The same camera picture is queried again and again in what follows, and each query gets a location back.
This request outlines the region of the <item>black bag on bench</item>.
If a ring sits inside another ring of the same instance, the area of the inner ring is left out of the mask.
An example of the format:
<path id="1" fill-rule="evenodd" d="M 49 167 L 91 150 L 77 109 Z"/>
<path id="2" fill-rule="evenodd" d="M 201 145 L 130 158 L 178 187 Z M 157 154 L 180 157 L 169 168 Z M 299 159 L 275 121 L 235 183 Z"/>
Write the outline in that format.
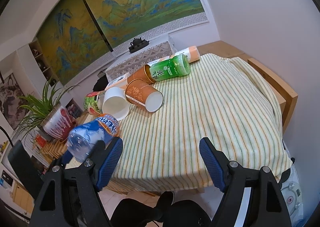
<path id="1" fill-rule="evenodd" d="M 109 81 L 106 77 L 106 75 L 100 77 L 97 82 L 95 83 L 93 87 L 93 91 L 104 91 L 105 88 L 107 87 Z"/>

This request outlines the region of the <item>black teapot set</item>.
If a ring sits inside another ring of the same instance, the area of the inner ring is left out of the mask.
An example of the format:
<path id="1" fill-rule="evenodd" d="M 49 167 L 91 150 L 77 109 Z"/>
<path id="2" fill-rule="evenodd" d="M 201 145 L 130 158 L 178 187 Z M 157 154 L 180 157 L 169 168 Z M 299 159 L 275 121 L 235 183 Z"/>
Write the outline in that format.
<path id="1" fill-rule="evenodd" d="M 141 50 L 142 48 L 145 48 L 146 46 L 149 45 L 149 41 L 140 38 L 134 38 L 133 41 L 130 43 L 129 46 L 129 52 L 130 53 L 134 53 L 137 52 L 139 50 Z"/>

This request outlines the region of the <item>wooden slatted plant stand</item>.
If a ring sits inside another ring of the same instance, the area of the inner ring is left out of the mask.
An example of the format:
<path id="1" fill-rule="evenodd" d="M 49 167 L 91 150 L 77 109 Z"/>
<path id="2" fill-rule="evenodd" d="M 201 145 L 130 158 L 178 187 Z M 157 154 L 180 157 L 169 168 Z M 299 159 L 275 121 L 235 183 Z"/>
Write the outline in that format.
<path id="1" fill-rule="evenodd" d="M 71 119 L 73 127 L 84 124 L 85 122 L 90 122 L 96 118 L 96 116 L 93 116 L 86 111 L 84 111 L 77 119 L 71 115 L 68 115 L 68 117 Z M 65 151 L 67 151 L 66 142 L 68 134 L 69 132 L 65 135 L 64 139 L 57 139 L 47 135 L 45 131 L 36 128 L 33 133 L 30 133 L 32 150 L 39 152 L 47 163 L 51 163 L 54 159 L 58 159 Z"/>

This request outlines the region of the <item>front orange paper cup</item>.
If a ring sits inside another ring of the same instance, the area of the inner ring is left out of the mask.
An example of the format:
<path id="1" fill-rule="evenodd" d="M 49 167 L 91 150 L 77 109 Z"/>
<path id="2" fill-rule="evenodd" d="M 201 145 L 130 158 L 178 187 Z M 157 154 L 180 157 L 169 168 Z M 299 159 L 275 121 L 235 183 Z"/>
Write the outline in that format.
<path id="1" fill-rule="evenodd" d="M 160 91 L 141 79 L 134 79 L 127 85 L 125 96 L 129 103 L 150 113 L 159 110 L 164 101 L 163 94 Z"/>

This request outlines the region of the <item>white orange carton box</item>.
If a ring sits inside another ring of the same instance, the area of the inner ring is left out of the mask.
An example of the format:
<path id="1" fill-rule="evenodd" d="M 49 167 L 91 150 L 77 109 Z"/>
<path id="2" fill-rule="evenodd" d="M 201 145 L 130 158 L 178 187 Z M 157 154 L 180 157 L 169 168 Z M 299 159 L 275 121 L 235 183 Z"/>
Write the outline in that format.
<path id="1" fill-rule="evenodd" d="M 105 90 L 108 90 L 112 87 L 117 87 L 117 88 L 121 88 L 121 89 L 126 89 L 128 82 L 127 82 L 127 78 L 129 77 L 129 73 L 127 72 L 126 74 L 121 75 L 120 77 L 114 79 L 113 81 L 111 81 L 107 87 L 105 88 Z"/>

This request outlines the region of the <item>rear orange paper cup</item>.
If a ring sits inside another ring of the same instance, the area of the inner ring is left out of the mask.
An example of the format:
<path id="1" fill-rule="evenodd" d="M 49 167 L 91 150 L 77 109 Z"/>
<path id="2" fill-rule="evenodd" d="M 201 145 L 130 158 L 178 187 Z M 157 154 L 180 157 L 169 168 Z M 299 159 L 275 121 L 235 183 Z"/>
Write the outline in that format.
<path id="1" fill-rule="evenodd" d="M 150 73 L 150 66 L 145 64 L 139 70 L 135 71 L 132 75 L 127 78 L 127 83 L 130 83 L 134 79 L 141 79 L 147 84 L 154 84 L 156 81 L 152 78 Z"/>

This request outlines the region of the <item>wooden shelf niche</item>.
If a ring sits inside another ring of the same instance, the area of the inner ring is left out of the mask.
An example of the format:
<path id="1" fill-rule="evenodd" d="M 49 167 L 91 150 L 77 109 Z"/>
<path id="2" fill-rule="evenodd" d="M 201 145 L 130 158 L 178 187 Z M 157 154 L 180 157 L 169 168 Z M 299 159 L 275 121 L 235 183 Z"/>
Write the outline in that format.
<path id="1" fill-rule="evenodd" d="M 49 85 L 52 87 L 57 83 L 58 78 L 53 71 L 52 66 L 47 61 L 46 57 L 43 54 L 43 50 L 40 46 L 38 39 L 35 37 L 31 43 L 29 43 L 29 48 L 35 58 L 37 65 L 39 66 L 43 76 L 46 78 L 46 81 L 49 82 Z"/>

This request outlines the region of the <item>blue orange plastic bottle cup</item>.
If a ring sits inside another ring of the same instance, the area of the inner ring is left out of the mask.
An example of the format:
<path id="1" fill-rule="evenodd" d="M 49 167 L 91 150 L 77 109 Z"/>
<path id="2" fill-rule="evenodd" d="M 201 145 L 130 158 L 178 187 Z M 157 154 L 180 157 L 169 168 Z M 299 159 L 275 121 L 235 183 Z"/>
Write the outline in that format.
<path id="1" fill-rule="evenodd" d="M 76 161 L 83 163 L 98 141 L 105 146 L 120 133 L 119 122 L 110 114 L 104 114 L 91 122 L 73 128 L 67 138 L 67 150 Z"/>

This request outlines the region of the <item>white red ceramic plant pot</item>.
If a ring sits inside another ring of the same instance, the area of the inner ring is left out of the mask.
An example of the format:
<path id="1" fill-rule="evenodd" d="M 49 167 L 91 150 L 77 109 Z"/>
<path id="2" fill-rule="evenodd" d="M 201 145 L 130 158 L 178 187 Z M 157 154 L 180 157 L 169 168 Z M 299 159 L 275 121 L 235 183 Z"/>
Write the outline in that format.
<path id="1" fill-rule="evenodd" d="M 67 139 L 76 123 L 68 110 L 58 103 L 40 125 L 51 137 L 63 141 Z"/>

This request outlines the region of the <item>white paper cup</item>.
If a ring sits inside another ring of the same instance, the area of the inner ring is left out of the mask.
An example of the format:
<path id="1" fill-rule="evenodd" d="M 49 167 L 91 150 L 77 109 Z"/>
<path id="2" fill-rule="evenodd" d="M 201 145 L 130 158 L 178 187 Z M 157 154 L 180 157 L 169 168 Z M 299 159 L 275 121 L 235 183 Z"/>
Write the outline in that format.
<path id="1" fill-rule="evenodd" d="M 129 103 L 125 92 L 118 87 L 112 87 L 105 91 L 102 111 L 112 115 L 117 121 L 121 121 L 129 114 Z"/>

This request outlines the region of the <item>green landscape mural painting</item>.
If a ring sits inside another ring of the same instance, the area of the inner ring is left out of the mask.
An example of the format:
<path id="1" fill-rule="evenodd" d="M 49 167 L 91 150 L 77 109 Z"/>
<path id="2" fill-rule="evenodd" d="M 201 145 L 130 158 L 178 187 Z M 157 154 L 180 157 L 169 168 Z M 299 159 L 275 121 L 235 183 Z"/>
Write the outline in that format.
<path id="1" fill-rule="evenodd" d="M 115 47 L 177 19 L 205 20 L 200 0 L 60 0 L 37 33 L 62 84 Z"/>

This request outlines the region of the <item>green grapefruit drink cup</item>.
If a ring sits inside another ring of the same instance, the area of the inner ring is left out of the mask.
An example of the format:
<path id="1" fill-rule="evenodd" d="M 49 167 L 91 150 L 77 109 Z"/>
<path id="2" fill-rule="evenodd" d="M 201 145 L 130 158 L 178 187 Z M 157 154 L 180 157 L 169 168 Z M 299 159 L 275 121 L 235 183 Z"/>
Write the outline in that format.
<path id="1" fill-rule="evenodd" d="M 102 105 L 104 100 L 105 91 L 90 92 L 85 96 L 84 108 L 91 115 L 102 114 Z"/>

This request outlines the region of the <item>green tea bottle cup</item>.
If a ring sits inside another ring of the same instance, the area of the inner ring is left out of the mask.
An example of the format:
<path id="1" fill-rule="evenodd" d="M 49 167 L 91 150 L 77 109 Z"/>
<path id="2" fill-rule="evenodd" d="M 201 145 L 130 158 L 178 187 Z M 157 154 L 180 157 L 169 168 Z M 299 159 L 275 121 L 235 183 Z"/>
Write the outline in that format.
<path id="1" fill-rule="evenodd" d="M 187 56 L 177 55 L 167 60 L 152 64 L 150 74 L 156 82 L 190 74 L 190 64 Z"/>

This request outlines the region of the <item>ink painting wall scroll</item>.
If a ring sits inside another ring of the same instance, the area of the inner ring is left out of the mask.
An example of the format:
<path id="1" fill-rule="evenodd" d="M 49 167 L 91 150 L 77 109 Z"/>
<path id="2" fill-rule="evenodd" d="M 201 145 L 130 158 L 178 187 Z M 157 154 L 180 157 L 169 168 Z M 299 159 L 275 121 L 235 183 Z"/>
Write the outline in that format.
<path id="1" fill-rule="evenodd" d="M 24 94 L 11 73 L 1 82 L 1 113 L 12 129 L 16 129 L 28 113 L 28 109 L 23 107 L 27 101 L 21 96 Z"/>

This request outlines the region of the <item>green spider plant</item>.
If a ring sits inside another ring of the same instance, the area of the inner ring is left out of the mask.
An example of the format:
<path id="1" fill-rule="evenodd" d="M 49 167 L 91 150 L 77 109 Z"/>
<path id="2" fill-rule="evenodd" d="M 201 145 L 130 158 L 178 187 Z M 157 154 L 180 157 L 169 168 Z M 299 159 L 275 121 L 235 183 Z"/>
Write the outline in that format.
<path id="1" fill-rule="evenodd" d="M 28 115 L 18 124 L 18 133 L 23 134 L 23 139 L 49 117 L 49 114 L 60 104 L 64 94 L 76 87 L 76 85 L 72 85 L 68 88 L 62 87 L 56 89 L 57 81 L 50 87 L 50 83 L 53 80 L 53 77 L 51 77 L 49 81 L 46 81 L 41 98 L 36 98 L 32 94 L 18 97 L 26 102 L 20 105 L 20 108 L 29 111 Z"/>

